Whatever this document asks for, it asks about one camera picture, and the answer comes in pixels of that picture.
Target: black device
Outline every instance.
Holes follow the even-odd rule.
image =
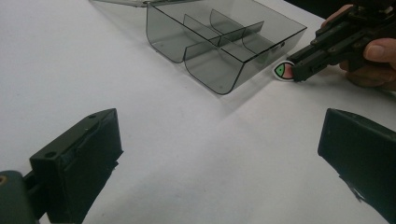
[[[358,200],[396,223],[396,132],[360,115],[329,109],[318,154]]]
[[[0,223],[81,223],[122,153],[116,109],[91,114],[30,158],[32,172],[0,172]]]
[[[305,81],[329,64],[348,61],[349,72],[367,63],[364,48],[372,40],[396,38],[395,0],[355,0],[350,7],[316,31],[310,45],[289,56],[294,81]]]

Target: white table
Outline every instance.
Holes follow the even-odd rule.
[[[283,1],[265,5],[308,26]],[[266,69],[226,96],[157,53],[146,10],[87,0],[0,1],[0,170],[116,107],[124,154],[84,223],[388,223],[318,156],[326,109],[396,130],[393,93],[329,67],[305,83]],[[43,217],[41,223],[48,223]]]

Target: person's hand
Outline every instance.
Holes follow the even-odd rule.
[[[332,14],[325,22],[351,7],[343,6]],[[388,91],[396,91],[396,39],[382,38],[370,42],[364,52],[363,57],[371,62],[381,63],[380,65],[366,64],[355,72],[348,72],[347,62],[340,63],[341,69],[346,71],[346,78],[352,83],[361,87],[378,87]]]

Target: transparent plastic tray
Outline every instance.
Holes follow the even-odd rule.
[[[195,1],[195,0],[94,0],[97,2],[107,2],[107,3],[114,3],[114,4],[120,4],[120,5],[125,5],[125,6],[131,6],[131,7],[146,7],[148,3],[152,2],[187,2],[187,1]]]
[[[148,42],[218,94],[285,55],[305,26],[252,0],[148,3]]]

